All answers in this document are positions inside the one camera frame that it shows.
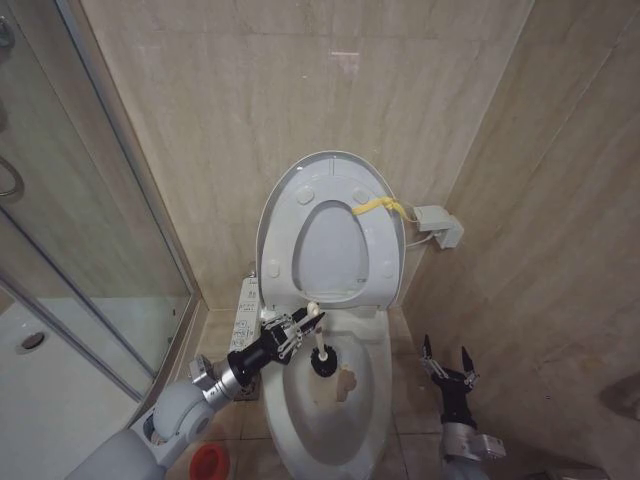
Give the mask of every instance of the yellow cord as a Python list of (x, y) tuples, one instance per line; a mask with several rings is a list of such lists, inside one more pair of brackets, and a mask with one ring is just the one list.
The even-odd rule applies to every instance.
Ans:
[(409, 216), (407, 215), (407, 212), (405, 212), (405, 210), (404, 210), (404, 207), (402, 205), (400, 205), (400, 202), (398, 202), (398, 200), (396, 200), (395, 198), (392, 198), (392, 197), (374, 198), (373, 200), (369, 200), (364, 205), (360, 205), (358, 207), (353, 207), (351, 209), (351, 212), (354, 215), (362, 215), (363, 213), (366, 213), (369, 210), (373, 210), (374, 208), (377, 208), (377, 207), (380, 207), (380, 206), (383, 206), (387, 210), (395, 210), (396, 212), (398, 212), (400, 214), (400, 216), (402, 218), (404, 218), (408, 222), (415, 222), (415, 220), (412, 220), (412, 219), (409, 218)]

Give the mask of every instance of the beige tile floor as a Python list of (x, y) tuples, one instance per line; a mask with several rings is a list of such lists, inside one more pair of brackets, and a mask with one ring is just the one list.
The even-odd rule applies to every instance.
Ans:
[[(235, 311), (209, 313), (198, 353), (222, 358), (227, 353)], [(438, 478), (440, 421), (436, 391), (422, 370), (399, 308), (390, 311), (393, 352), (393, 426), (374, 479)], [(187, 479), (189, 462), (203, 443), (223, 444), (231, 458), (230, 479), (291, 478), (280, 461), (262, 401), (237, 402), (219, 412), (201, 442), (191, 445), (167, 472), (167, 479)]]

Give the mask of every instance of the shower enclosure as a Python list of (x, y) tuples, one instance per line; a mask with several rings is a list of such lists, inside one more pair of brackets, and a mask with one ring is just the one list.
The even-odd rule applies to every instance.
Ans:
[(59, 7), (0, 0), (6, 478), (63, 478), (125, 426), (197, 300)]

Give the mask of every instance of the red cap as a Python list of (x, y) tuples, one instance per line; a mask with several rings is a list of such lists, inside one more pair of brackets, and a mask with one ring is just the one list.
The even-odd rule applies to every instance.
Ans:
[(225, 480), (229, 475), (229, 453), (217, 443), (207, 443), (198, 449), (189, 465), (190, 480)]

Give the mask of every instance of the toilet lid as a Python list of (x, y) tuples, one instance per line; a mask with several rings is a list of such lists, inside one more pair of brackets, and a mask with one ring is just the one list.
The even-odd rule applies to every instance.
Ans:
[(404, 229), (383, 207), (351, 209), (393, 196), (365, 160), (346, 152), (303, 158), (279, 180), (262, 212), (257, 239), (260, 294), (267, 307), (386, 308), (400, 286)]

